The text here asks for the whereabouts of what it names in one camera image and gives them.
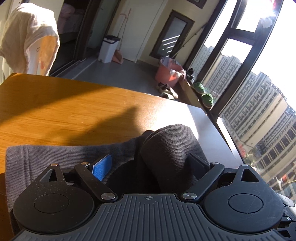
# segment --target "wood grain surface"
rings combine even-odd
[[[224,156],[229,167],[240,164],[199,108],[87,82],[25,74],[10,76],[0,86],[1,240],[12,237],[5,202],[7,147],[110,144],[177,123],[191,127],[209,161]]]

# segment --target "city buildings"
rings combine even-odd
[[[212,50],[203,46],[202,59],[197,60],[198,54],[192,65],[195,72]],[[234,56],[218,57],[202,82],[214,102],[240,66]],[[262,72],[250,72],[221,118],[245,162],[256,167],[274,190],[296,200],[296,115],[271,79]]]

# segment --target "gray fabric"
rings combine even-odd
[[[92,163],[111,154],[112,169],[103,183],[119,196],[133,190],[136,193],[179,193],[197,181],[185,163],[191,152],[206,161],[191,129],[184,125],[168,126],[156,132],[146,131],[140,137],[112,145],[9,147],[5,179],[13,230],[17,232],[12,214],[15,200],[51,163],[73,168],[77,163]]]

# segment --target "white towel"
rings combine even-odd
[[[28,73],[30,47],[37,41],[40,48],[32,54],[39,58],[39,74],[48,75],[60,46],[54,13],[33,3],[23,3],[5,23],[0,56],[15,73]]]

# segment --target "bright sky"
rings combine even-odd
[[[237,0],[228,0],[212,32],[205,42],[206,47],[216,46],[219,38],[228,24]],[[254,32],[259,18],[265,17],[272,11],[269,0],[248,0],[246,11],[238,25],[239,29]],[[257,60],[252,72],[263,72],[268,75],[284,95],[287,103],[296,110],[296,3],[284,0],[281,12],[272,34]],[[241,62],[245,60],[250,45],[229,39],[223,55],[235,56]]]

